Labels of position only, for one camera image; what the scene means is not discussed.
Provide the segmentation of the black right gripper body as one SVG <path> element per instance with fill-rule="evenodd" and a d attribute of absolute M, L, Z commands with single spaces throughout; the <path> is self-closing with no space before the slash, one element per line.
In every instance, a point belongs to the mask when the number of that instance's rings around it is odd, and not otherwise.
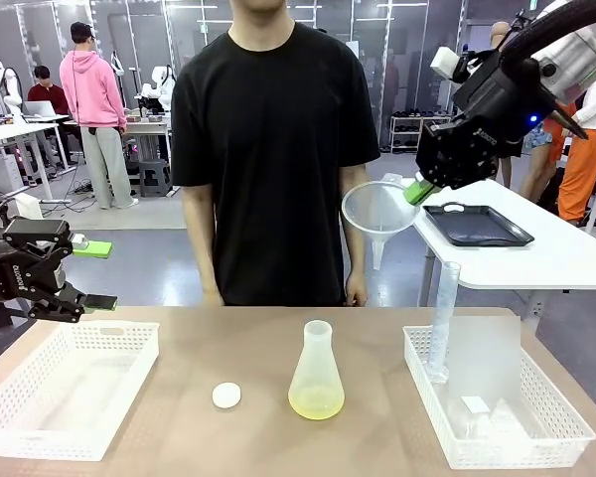
<path fill-rule="evenodd" d="M 500 51 L 467 52 L 454 74 L 460 113 L 454 153 L 466 158 L 508 157 L 523 138 L 557 109 L 533 59 L 504 65 Z"/>

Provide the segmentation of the person's left hand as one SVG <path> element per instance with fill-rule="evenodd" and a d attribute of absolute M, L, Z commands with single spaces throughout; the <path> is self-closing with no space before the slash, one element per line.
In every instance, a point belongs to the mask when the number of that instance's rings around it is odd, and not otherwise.
<path fill-rule="evenodd" d="M 366 278 L 360 271 L 352 271 L 346 284 L 346 302 L 349 307 L 364 307 L 369 300 Z"/>

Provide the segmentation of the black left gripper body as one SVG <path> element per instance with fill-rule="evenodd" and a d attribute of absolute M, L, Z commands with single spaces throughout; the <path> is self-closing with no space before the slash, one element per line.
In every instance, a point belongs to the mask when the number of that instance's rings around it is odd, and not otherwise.
<path fill-rule="evenodd" d="M 0 301 L 26 298 L 55 302 L 64 288 L 56 271 L 65 257 L 64 246 L 15 248 L 0 239 Z"/>

